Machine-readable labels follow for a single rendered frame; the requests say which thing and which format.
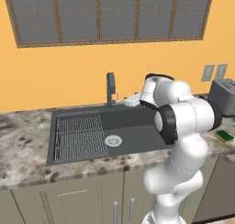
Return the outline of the grey toaster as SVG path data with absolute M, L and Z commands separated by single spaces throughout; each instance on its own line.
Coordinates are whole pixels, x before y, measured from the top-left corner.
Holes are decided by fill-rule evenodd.
M 230 78 L 214 79 L 208 99 L 220 107 L 225 117 L 235 117 L 235 81 Z

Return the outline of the green and yellow sponge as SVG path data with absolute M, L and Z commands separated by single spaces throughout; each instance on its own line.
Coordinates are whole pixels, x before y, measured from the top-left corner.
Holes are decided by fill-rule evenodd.
M 221 130 L 217 130 L 215 133 L 215 136 L 220 139 L 221 141 L 223 141 L 224 143 L 229 143 L 232 142 L 234 140 L 234 137 L 232 135 L 230 135 L 227 131 L 221 129 Z

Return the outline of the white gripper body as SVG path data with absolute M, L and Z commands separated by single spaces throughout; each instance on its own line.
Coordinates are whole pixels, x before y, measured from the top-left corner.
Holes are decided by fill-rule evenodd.
M 135 107 L 140 104 L 140 93 L 136 93 L 133 96 L 127 97 L 124 100 L 124 105 L 125 106 L 130 106 L 130 107 Z

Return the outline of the beige cupboard door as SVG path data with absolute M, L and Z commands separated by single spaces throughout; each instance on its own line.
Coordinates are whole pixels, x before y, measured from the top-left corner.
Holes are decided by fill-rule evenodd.
M 0 191 L 0 224 L 24 224 L 10 191 Z
M 123 173 L 15 189 L 26 224 L 121 224 Z
M 121 224 L 141 224 L 145 216 L 151 211 L 154 197 L 143 186 L 142 176 L 144 173 L 145 169 L 124 172 Z M 134 217 L 132 221 L 129 221 L 129 204 L 132 197 L 135 198 Z

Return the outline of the grey dishwasher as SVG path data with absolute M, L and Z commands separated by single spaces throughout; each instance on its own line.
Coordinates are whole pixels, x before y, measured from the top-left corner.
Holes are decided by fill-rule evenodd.
M 219 157 L 196 212 L 195 224 L 235 218 L 235 154 Z

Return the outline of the dark grey sink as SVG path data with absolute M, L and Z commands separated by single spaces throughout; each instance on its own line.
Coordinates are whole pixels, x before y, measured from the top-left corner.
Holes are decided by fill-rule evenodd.
M 122 139 L 122 143 L 118 147 L 107 146 L 108 155 L 106 157 L 166 150 L 173 147 L 173 143 L 164 140 L 155 128 L 155 112 L 142 106 L 128 107 L 120 104 L 112 106 L 111 109 L 108 109 L 106 106 L 59 109 L 53 111 L 51 115 L 50 139 L 47 157 L 48 165 L 66 163 L 54 161 L 56 118 L 59 116 L 94 112 L 99 113 L 105 138 L 110 135 L 118 135 Z

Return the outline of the grey wall socket plate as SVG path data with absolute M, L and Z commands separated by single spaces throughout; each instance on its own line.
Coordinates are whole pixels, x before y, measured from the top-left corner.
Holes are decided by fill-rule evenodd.
M 215 74 L 215 78 L 220 80 L 224 78 L 228 65 L 226 63 L 219 64 Z
M 204 67 L 204 71 L 202 74 L 201 81 L 208 82 L 211 80 L 212 74 L 214 72 L 215 65 L 214 64 L 206 64 Z

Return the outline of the wooden framed window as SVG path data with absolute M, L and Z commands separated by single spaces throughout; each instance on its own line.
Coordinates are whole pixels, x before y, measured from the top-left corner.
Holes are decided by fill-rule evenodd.
M 212 0 L 6 0 L 19 48 L 204 38 Z

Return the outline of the silver sink drain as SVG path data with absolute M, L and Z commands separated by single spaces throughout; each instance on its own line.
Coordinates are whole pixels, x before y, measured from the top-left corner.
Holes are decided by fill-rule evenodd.
M 105 144 L 109 147 L 118 147 L 122 143 L 122 139 L 118 135 L 110 135 L 105 138 Z

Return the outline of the dark grey tap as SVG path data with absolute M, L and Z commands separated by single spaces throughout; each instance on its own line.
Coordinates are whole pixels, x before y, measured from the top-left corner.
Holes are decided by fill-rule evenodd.
M 108 109 L 111 109 L 112 106 L 116 103 L 112 99 L 112 95 L 116 93 L 116 80 L 113 73 L 106 74 L 106 106 Z

